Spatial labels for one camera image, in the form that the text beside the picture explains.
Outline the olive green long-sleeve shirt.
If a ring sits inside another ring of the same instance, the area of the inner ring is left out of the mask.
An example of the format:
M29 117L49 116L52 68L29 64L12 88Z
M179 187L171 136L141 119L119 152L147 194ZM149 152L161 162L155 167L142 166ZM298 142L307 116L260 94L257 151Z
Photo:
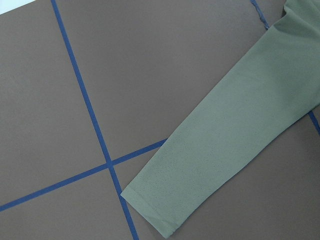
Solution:
M175 129L121 196L164 238L320 103L320 3L275 22Z

